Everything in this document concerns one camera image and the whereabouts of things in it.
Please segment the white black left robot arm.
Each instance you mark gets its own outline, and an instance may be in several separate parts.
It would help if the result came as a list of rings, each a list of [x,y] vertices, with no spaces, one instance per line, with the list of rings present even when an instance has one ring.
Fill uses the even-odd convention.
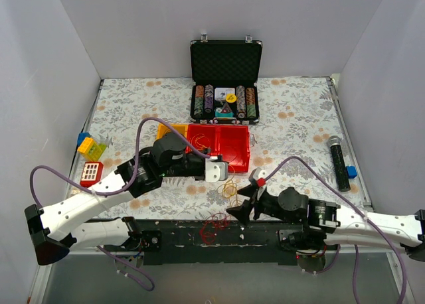
[[[137,148],[132,159],[68,200],[50,206],[41,206],[36,200],[26,207],[25,218],[37,263],[46,266],[58,262],[73,247],[111,244],[136,250],[141,234],[128,221],[95,220],[95,216],[158,189],[165,177],[218,180],[220,169],[215,166],[216,161],[198,149],[187,153],[189,145],[180,133],[166,133],[151,147]]]

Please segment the blue toy brick left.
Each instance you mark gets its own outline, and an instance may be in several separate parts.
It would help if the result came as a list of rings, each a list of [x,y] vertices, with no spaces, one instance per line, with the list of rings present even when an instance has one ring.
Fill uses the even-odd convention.
[[[79,133],[77,138],[77,146],[79,147],[87,137],[91,137],[91,135],[88,132]]]

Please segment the black handheld microphone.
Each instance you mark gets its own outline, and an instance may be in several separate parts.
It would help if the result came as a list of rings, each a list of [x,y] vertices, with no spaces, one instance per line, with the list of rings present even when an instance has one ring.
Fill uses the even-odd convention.
[[[338,189],[340,192],[348,192],[351,190],[351,186],[343,158],[341,138],[333,135],[328,139],[327,145],[331,153]]]

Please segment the red plastic bin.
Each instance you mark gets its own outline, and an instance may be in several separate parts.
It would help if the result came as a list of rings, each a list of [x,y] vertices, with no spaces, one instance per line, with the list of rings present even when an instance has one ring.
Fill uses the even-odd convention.
[[[250,163],[250,133],[247,126],[218,127],[218,153],[233,173],[247,173]]]
[[[189,124],[187,140],[199,151],[209,149],[209,155],[218,155],[218,127],[213,125]]]

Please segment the blue toy brick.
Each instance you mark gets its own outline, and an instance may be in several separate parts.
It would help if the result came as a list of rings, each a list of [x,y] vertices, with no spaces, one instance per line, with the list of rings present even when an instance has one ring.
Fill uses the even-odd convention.
[[[87,137],[91,137],[91,135],[88,132],[79,133],[77,138],[77,146],[79,147]]]
[[[346,166],[346,171],[349,179],[355,179],[358,176],[355,166]]]

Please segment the yellow plastic bin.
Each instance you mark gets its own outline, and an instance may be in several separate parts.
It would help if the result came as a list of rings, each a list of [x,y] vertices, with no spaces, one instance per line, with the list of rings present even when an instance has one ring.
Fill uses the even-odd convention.
[[[180,133],[184,138],[187,137],[188,124],[171,124],[171,127],[174,128],[178,133]],[[159,124],[157,128],[156,140],[161,139],[166,133],[171,132],[171,130],[163,125]]]

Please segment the floral table mat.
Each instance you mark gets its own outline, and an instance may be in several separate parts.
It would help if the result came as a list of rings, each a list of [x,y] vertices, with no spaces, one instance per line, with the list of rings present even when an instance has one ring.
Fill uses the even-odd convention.
[[[157,118],[187,123],[192,82],[188,78],[107,79],[102,85],[89,133],[105,137],[110,146],[102,155],[104,172],[113,171],[134,154],[135,134],[141,146],[153,144]],[[326,78],[272,78],[258,81],[260,120],[250,127],[249,167],[273,172],[271,194],[287,187],[311,198],[366,207],[359,179],[351,190],[333,194],[335,173],[327,140],[344,137],[329,80]],[[101,213],[102,218],[204,220],[242,202],[236,190],[248,184],[245,174],[229,184],[192,178],[166,178],[161,188]]]

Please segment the blue toy brick right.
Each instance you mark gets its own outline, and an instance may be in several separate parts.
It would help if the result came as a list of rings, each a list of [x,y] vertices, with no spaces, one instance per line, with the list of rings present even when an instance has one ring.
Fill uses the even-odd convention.
[[[349,179],[355,179],[358,176],[355,166],[346,166],[346,171]]]

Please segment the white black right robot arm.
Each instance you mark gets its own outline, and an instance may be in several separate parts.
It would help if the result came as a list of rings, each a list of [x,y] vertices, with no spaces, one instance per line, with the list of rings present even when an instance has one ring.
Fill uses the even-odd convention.
[[[265,186],[248,185],[238,191],[245,200],[227,208],[242,225],[265,214],[296,229],[280,236],[285,250],[320,250],[325,246],[350,244],[396,249],[409,258],[424,261],[424,213],[396,216],[356,212],[334,202],[317,200],[288,187],[278,196]]]

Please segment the aluminium frame rail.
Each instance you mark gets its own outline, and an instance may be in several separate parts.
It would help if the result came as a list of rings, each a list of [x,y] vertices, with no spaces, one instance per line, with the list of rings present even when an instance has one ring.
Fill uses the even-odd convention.
[[[378,247],[372,247],[372,246],[360,246],[358,245],[358,251],[360,253],[388,253],[393,252],[393,249],[388,248],[378,248]],[[355,253],[355,247],[351,244],[340,244],[340,253],[342,254],[354,254]]]

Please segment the red white toy house block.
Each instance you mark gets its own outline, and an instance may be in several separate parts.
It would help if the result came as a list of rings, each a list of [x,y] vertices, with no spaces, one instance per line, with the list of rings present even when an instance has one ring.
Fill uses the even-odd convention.
[[[89,188],[98,183],[102,178],[104,165],[99,162],[85,162],[82,175],[80,177],[80,186]]]

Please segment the black poker chip case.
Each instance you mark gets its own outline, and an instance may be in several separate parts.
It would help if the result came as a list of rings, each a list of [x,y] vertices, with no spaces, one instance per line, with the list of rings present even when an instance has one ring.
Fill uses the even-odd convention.
[[[258,75],[263,42],[190,42],[192,95],[190,119],[196,123],[255,125],[260,120]]]

